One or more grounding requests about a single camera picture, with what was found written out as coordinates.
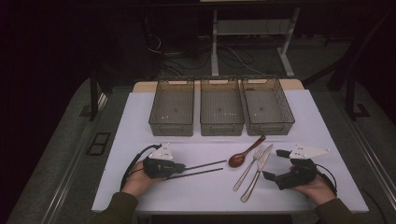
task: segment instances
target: brown spoon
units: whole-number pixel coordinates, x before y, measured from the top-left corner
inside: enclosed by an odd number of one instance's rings
[[[239,167],[241,166],[244,161],[245,161],[245,157],[246,155],[249,153],[249,151],[251,151],[251,149],[255,148],[256,146],[258,146],[259,144],[261,144],[264,140],[265,140],[265,136],[261,136],[255,143],[253,143],[253,145],[251,145],[246,151],[241,152],[241,153],[237,153],[233,156],[231,156],[231,158],[228,160],[228,164],[233,167]]]

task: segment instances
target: metal knife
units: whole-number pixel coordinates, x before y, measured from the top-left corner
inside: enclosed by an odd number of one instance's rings
[[[253,180],[250,183],[250,186],[248,187],[247,191],[244,193],[244,195],[242,195],[241,197],[241,201],[243,203],[248,201],[248,198],[250,197],[251,192],[254,189],[254,186],[256,185],[257,180],[259,179],[260,173],[262,172],[262,170],[264,169],[264,165],[268,160],[268,157],[271,154],[273,148],[273,144],[271,144],[267,149],[265,149],[264,153],[262,154],[262,156],[260,157],[260,159],[257,161],[257,172],[254,175]]]

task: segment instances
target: storage bin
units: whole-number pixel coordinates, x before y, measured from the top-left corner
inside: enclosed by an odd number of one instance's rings
[[[148,121],[153,135],[192,136],[193,108],[193,77],[159,80]]]
[[[201,135],[237,136],[244,114],[237,77],[201,78]]]
[[[294,116],[276,76],[242,77],[248,135],[286,135]]]

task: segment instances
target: table surface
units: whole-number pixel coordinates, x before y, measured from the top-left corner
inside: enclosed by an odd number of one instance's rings
[[[285,174],[290,160],[276,156],[276,149],[292,150],[296,144],[328,148],[331,153],[313,159],[328,168],[337,180],[338,196],[352,212],[366,212],[368,207],[356,187],[327,127],[318,112],[309,91],[296,79],[281,80],[288,98],[295,123],[288,135],[268,135],[264,144],[274,144],[274,150],[265,164],[264,171],[276,175]],[[120,121],[113,147],[92,206],[93,211],[107,208],[113,193],[120,190],[120,181],[134,156],[150,145],[170,144],[174,162],[187,167],[228,160],[233,154],[246,150],[259,136],[209,136],[200,134],[200,94],[195,94],[194,125],[192,137],[153,136],[149,127],[149,112],[155,95],[156,82],[141,82],[130,93]],[[146,152],[144,159],[152,150]],[[248,188],[255,174],[252,167],[237,192],[233,185],[251,161],[252,152],[243,166],[231,168],[227,162],[186,171],[184,174],[207,169],[221,171],[193,175],[163,181],[138,198],[136,211],[140,214],[292,214],[312,212],[315,207],[300,193],[279,190],[274,182],[261,175],[250,199],[246,203],[240,197]]]

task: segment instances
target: hand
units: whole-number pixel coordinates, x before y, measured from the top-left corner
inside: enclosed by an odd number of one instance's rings
[[[152,184],[162,181],[162,178],[151,179],[143,171],[143,162],[139,161],[132,168],[121,192],[129,193],[135,197],[143,194]]]
[[[292,189],[301,192],[316,205],[321,205],[336,198],[328,183],[320,175],[317,175],[311,183]]]

